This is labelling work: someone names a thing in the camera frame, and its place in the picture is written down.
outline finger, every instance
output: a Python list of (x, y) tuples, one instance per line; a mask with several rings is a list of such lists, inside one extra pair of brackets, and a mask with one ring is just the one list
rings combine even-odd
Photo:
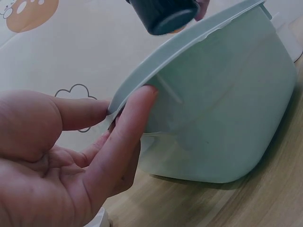
[(195, 17), (195, 19), (196, 19), (196, 21), (199, 21), (199, 20), (204, 18), (205, 14), (207, 12), (207, 8), (208, 8), (208, 5), (209, 5), (209, 0), (197, 0), (197, 2), (200, 6), (200, 12)]
[(156, 96), (154, 87), (144, 86), (129, 97), (116, 127), (84, 174), (83, 185), (94, 211), (126, 172)]
[(114, 190), (112, 191), (111, 196), (118, 195), (122, 192), (127, 191), (131, 188), (134, 183), (134, 177), (136, 175), (139, 155), (140, 155), (141, 146), (138, 143), (137, 147), (134, 150), (134, 154), (132, 156), (131, 161), (129, 162), (128, 168), (118, 185), (115, 186)]
[(85, 168), (91, 164), (91, 161), (94, 159), (96, 154), (102, 149), (103, 145), (107, 141), (110, 135), (109, 131), (106, 131), (102, 136), (100, 136), (92, 145), (83, 150), (82, 152), (76, 152), (73, 150), (66, 151), (72, 156), (74, 163), (81, 167)]
[(94, 99), (64, 99), (52, 97), (58, 108), (64, 131), (80, 130), (103, 121), (107, 114), (108, 101)]

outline white object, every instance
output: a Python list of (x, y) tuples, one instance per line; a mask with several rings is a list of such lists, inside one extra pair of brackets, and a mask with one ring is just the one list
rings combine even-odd
[(296, 37), (290, 31), (287, 20), (282, 16), (281, 13), (277, 13), (273, 16), (271, 21), (291, 59), (293, 62), (297, 61), (303, 53), (303, 47), (298, 43)]
[(273, 15), (272, 23), (283, 45), (293, 62), (303, 53), (303, 47), (298, 43), (289, 25), (303, 16), (303, 0), (267, 0), (264, 4)]
[(110, 223), (108, 221), (108, 213), (106, 210), (102, 207), (99, 213), (95, 216), (94, 219), (92, 219), (91, 222), (89, 222), (84, 227), (109, 227)]

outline fingernail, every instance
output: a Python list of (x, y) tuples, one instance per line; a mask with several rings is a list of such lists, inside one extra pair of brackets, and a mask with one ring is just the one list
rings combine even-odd
[(102, 137), (105, 137), (105, 138), (108, 138), (110, 136), (110, 131), (109, 130), (106, 130), (106, 132), (104, 132), (102, 134)]
[(119, 118), (120, 118), (120, 116), (119, 116), (119, 117), (116, 117), (116, 124), (118, 123)]

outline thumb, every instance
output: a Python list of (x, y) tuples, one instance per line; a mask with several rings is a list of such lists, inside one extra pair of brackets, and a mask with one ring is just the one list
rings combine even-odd
[(80, 130), (94, 126), (103, 121), (107, 114), (108, 101), (89, 98), (64, 99), (52, 97), (57, 106), (61, 119), (62, 130)]

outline container lid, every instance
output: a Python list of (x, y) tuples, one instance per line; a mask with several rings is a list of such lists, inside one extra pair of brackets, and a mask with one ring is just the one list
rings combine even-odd
[(135, 90), (145, 85), (172, 60), (194, 44), (206, 39), (211, 33), (225, 27), (243, 13), (263, 4), (264, 1), (265, 0), (245, 0), (212, 17), (197, 22), (195, 25), (183, 30), (162, 44), (132, 72), (114, 95), (108, 108), (112, 120), (114, 120), (116, 115), (123, 109), (128, 97)]

